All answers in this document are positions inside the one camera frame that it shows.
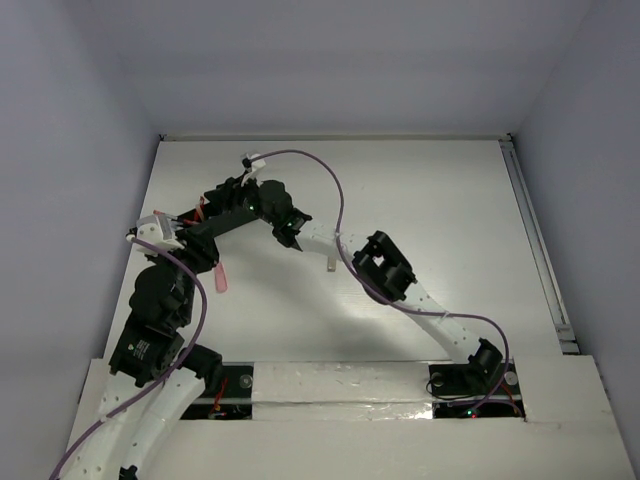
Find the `pink pen cap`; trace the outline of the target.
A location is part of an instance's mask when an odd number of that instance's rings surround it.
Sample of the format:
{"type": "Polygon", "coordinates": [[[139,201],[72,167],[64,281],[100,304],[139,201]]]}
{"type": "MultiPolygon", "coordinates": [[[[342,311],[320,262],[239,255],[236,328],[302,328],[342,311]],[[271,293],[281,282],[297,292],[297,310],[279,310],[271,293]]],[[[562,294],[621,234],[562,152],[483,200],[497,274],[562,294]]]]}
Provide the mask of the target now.
{"type": "Polygon", "coordinates": [[[225,293],[228,290],[228,281],[227,281],[224,265],[221,262],[219,262],[214,267],[213,272],[214,272],[214,284],[215,284],[216,292],[219,294],[225,293]]]}

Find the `grey eraser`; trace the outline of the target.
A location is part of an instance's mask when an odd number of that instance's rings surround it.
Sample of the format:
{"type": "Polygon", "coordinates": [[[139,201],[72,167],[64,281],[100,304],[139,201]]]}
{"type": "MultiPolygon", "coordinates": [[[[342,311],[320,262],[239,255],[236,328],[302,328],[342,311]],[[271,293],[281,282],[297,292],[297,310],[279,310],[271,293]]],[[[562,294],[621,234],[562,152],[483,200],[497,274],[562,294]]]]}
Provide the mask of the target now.
{"type": "Polygon", "coordinates": [[[326,265],[327,271],[330,273],[335,272],[336,266],[337,266],[337,260],[333,256],[328,256],[327,265],[326,265]]]}

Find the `black gel pen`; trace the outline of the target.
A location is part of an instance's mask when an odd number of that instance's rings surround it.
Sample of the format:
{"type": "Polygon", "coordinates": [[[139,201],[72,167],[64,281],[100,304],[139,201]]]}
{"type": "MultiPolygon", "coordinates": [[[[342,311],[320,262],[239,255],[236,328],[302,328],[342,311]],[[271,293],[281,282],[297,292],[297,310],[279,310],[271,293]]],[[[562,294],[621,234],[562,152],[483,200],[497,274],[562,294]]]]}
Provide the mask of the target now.
{"type": "Polygon", "coordinates": [[[165,217],[166,219],[168,219],[170,221],[173,221],[173,222],[181,222],[181,220],[177,216],[171,215],[171,214],[159,211],[159,210],[153,210],[153,214],[157,215],[157,216],[165,217]]]}

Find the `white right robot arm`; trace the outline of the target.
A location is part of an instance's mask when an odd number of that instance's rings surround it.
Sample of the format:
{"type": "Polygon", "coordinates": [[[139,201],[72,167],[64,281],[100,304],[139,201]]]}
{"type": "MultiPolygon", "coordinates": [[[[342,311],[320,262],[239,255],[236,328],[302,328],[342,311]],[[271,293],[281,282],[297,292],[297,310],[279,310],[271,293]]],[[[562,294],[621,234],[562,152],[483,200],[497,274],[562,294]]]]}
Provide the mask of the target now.
{"type": "Polygon", "coordinates": [[[451,360],[463,364],[460,379],[468,390],[482,392],[496,381],[502,352],[433,300],[387,233],[377,230],[364,236],[324,225],[294,207],[284,184],[275,180],[229,178],[205,192],[204,199],[202,212],[207,216],[245,211],[270,225],[284,247],[342,261],[370,298],[407,315],[451,360]]]}

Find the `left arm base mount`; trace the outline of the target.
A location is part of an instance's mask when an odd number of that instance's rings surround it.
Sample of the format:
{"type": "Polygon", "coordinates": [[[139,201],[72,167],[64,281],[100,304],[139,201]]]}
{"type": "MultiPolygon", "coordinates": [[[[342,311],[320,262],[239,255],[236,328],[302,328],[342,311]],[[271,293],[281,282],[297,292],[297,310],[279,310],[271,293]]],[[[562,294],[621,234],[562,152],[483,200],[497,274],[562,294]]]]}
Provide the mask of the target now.
{"type": "Polygon", "coordinates": [[[206,390],[182,414],[182,420],[250,420],[252,418],[253,363],[224,367],[216,390],[206,390]]]}

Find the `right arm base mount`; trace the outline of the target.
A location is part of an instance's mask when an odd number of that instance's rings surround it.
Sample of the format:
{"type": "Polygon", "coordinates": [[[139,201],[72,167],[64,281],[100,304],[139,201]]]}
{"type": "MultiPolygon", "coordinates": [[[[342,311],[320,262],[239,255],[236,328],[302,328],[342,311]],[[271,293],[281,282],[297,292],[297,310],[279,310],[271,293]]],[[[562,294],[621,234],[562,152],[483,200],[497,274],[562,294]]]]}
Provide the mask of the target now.
{"type": "Polygon", "coordinates": [[[425,389],[433,399],[435,419],[526,417],[516,367],[501,365],[491,380],[462,364],[432,364],[425,389]]]}

